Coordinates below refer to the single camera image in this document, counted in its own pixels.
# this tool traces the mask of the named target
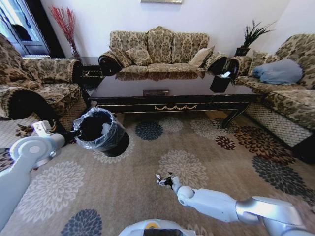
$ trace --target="sofa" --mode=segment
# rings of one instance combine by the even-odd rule
[[[127,79],[144,79],[147,75],[155,75],[154,79],[157,80],[157,76],[163,79],[170,74],[179,77],[185,74],[187,77],[189,73],[202,74],[204,71],[219,74],[227,60],[227,56],[219,52],[212,53],[200,68],[188,64],[200,49],[208,47],[209,40],[205,33],[172,32],[161,26],[148,32],[113,31],[110,33],[111,48],[126,52],[143,45],[152,63],[145,66],[132,64],[124,68],[112,50],[102,54],[98,61],[103,75],[110,76],[119,72],[120,78]]]
[[[0,148],[34,135],[39,120],[70,131],[89,103],[81,74],[74,59],[23,59],[0,34]]]
[[[252,58],[248,56],[233,57],[228,69],[237,84],[265,94],[260,102],[252,103],[246,113],[291,146],[302,160],[315,162],[311,149],[315,143],[315,34],[290,37],[274,56],[297,62],[303,77],[292,85],[262,83],[249,75]]]

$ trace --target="black trash can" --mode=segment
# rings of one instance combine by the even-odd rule
[[[104,123],[108,124],[108,130],[102,134]],[[108,157],[123,154],[129,146],[129,135],[108,110],[91,108],[73,122],[73,127],[81,133],[75,137],[78,145],[101,151]]]

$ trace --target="picture frame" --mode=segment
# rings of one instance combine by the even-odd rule
[[[182,4],[183,0],[141,0],[141,3],[173,3]]]
[[[143,90],[144,97],[168,96],[169,90]]]

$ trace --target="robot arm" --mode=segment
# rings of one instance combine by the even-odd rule
[[[60,153],[66,138],[50,133],[47,121],[33,124],[39,136],[18,140],[10,149],[14,165],[0,172],[0,231],[3,229],[15,207],[31,182],[31,170],[46,164]]]
[[[298,211],[291,203],[265,197],[237,201],[222,192],[182,186],[179,178],[172,174],[165,180],[161,180],[159,175],[157,178],[158,184],[171,186],[183,206],[195,208],[217,220],[246,224],[258,224],[261,220],[271,236],[314,236],[306,231]]]

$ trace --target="coffee table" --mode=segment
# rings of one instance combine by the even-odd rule
[[[112,113],[232,112],[222,122],[227,128],[249,104],[263,94],[230,79],[203,73],[117,73],[105,77],[90,96],[97,107]]]

